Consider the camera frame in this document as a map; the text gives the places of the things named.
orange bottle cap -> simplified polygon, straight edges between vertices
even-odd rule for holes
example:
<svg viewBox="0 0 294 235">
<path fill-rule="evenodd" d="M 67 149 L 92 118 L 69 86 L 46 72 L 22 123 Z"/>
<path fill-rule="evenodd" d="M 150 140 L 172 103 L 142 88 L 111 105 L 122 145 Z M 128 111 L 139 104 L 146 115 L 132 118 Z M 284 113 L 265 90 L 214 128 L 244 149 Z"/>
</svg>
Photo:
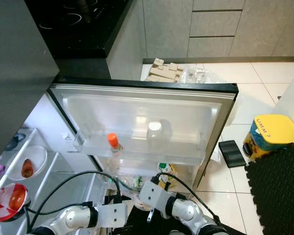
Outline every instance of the orange bottle cap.
<svg viewBox="0 0 294 235">
<path fill-rule="evenodd" d="M 119 145 L 119 140 L 118 140 L 118 136 L 116 133 L 110 133 L 108 136 L 108 141 L 109 144 L 111 145 L 112 148 L 117 148 Z"/>
</svg>

stovetop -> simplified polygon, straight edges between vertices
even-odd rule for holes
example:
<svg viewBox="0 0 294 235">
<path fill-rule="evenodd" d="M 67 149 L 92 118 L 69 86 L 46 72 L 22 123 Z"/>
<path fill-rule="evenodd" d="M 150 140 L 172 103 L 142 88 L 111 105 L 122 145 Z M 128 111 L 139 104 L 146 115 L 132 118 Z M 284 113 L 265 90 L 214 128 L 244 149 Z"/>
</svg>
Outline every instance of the stovetop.
<svg viewBox="0 0 294 235">
<path fill-rule="evenodd" d="M 54 58 L 106 58 L 133 0 L 26 0 Z"/>
</svg>

plastic bag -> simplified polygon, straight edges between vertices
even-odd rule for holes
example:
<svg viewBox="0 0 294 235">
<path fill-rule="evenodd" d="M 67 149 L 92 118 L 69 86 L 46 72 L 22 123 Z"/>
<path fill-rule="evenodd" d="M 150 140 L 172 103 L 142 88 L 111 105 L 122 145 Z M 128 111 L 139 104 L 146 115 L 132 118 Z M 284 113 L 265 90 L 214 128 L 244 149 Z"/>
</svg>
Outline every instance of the plastic bag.
<svg viewBox="0 0 294 235">
<path fill-rule="evenodd" d="M 214 73 L 198 66 L 185 66 L 180 83 L 227 83 Z"/>
</svg>

white bowl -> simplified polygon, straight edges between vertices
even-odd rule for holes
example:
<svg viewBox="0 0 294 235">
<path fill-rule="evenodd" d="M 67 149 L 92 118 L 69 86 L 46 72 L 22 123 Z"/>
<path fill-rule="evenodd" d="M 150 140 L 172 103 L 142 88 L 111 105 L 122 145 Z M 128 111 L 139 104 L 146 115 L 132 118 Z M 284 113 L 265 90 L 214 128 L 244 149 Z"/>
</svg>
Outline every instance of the white bowl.
<svg viewBox="0 0 294 235">
<path fill-rule="evenodd" d="M 34 173 L 32 176 L 25 178 L 22 176 L 22 168 L 24 161 L 26 159 L 30 159 Z M 46 166 L 47 163 L 47 151 L 44 147 L 40 145 L 31 145 L 26 148 L 24 153 L 19 158 L 18 162 L 15 164 L 13 169 L 11 170 L 8 178 L 14 181 L 20 181 L 25 179 L 30 179 L 38 175 Z"/>
</svg>

black cable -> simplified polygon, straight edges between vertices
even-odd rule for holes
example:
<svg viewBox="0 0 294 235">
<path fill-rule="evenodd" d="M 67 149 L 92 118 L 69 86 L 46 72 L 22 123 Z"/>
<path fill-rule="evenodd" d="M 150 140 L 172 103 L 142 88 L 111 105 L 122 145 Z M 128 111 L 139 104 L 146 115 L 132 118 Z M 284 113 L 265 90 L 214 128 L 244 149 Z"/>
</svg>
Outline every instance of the black cable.
<svg viewBox="0 0 294 235">
<path fill-rule="evenodd" d="M 219 216 L 217 216 L 216 214 L 214 214 L 212 212 L 212 210 L 196 195 L 196 193 L 190 187 L 187 186 L 186 183 L 184 183 L 179 178 L 177 178 L 175 175 L 172 175 L 170 173 L 159 172 L 156 175 L 156 177 L 159 179 L 160 175 L 168 175 L 168 176 L 174 178 L 175 180 L 177 180 L 178 182 L 180 182 L 207 209 L 207 211 L 209 211 L 209 213 L 213 216 L 214 221 L 216 222 L 216 224 L 221 225 Z"/>
<path fill-rule="evenodd" d="M 28 208 L 27 207 L 23 207 L 25 216 L 26 216 L 26 233 L 29 233 L 29 225 L 30 225 L 30 219 L 29 219 L 29 214 L 28 214 Z"/>
<path fill-rule="evenodd" d="M 41 211 L 41 209 L 43 208 L 44 204 L 48 201 L 48 199 L 62 186 L 64 185 L 67 181 L 79 176 L 79 175 L 84 175 L 84 174 L 100 174 L 100 175 L 104 175 L 108 178 L 110 178 L 115 184 L 116 184 L 116 187 L 117 187 L 117 195 L 116 195 L 116 198 L 117 198 L 117 202 L 119 202 L 120 200 L 122 201 L 121 199 L 121 191 L 120 191 L 120 186 L 119 186 L 119 183 L 118 181 L 113 178 L 111 175 L 105 173 L 105 172 L 101 172 L 101 171 L 96 171 L 96 170 L 89 170 L 89 171 L 83 171 L 83 172 L 80 172 L 80 173 L 77 173 L 75 175 L 72 175 L 70 176 L 69 178 L 67 178 L 66 180 L 62 181 L 57 187 L 54 188 L 54 190 L 51 191 L 51 193 L 49 193 L 49 195 L 44 199 L 44 201 L 40 204 L 36 214 L 34 215 L 34 218 L 32 220 L 32 222 L 30 223 L 30 226 L 29 226 L 29 231 L 32 230 L 35 222 L 36 222 L 36 219 Z"/>
<path fill-rule="evenodd" d="M 39 213 L 39 215 L 47 215 L 47 214 L 52 214 L 52 213 L 59 212 L 59 211 L 61 211 L 61 210 L 65 209 L 65 208 L 67 208 L 67 207 L 72 207 L 72 206 L 83 206 L 83 205 L 84 205 L 83 203 L 74 203 L 74 204 L 69 204 L 69 205 L 63 206 L 63 207 L 61 207 L 61 208 L 59 208 L 59 209 L 56 209 L 56 210 L 54 210 L 54 211 L 49 211 L 49 212 L 40 212 L 40 213 Z M 37 212 L 36 212 L 36 211 L 34 211 L 34 210 L 30 209 L 30 208 L 27 208 L 27 210 L 28 210 L 29 212 L 33 213 L 33 214 L 37 214 Z"/>
</svg>

